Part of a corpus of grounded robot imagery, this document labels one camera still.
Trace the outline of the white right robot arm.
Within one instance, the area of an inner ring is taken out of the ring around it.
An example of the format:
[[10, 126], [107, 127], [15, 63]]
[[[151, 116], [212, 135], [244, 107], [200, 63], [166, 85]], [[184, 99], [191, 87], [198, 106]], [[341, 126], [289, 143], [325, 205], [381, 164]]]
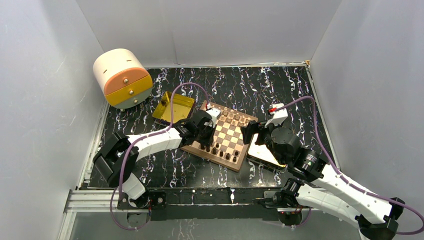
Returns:
[[350, 223], [370, 240], [395, 237], [403, 207], [394, 204], [393, 198], [381, 200], [368, 190], [360, 192], [351, 182], [344, 182], [342, 174], [336, 173], [328, 161], [302, 147], [290, 128], [252, 120], [241, 127], [241, 133], [244, 143], [257, 136], [255, 144], [266, 146], [293, 176], [280, 192], [265, 193], [259, 204], [267, 208], [308, 206]]

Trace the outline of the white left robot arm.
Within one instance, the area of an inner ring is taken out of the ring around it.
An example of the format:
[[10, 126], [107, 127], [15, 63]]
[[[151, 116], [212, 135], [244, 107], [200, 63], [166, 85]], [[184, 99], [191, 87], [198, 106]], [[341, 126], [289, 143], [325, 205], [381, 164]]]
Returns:
[[110, 188], [126, 194], [137, 208], [149, 203], [148, 190], [133, 174], [136, 162], [144, 157], [166, 150], [178, 149], [198, 142], [209, 146], [214, 138], [220, 112], [200, 110], [192, 117], [179, 120], [172, 127], [138, 135], [116, 132], [93, 158], [95, 169]]

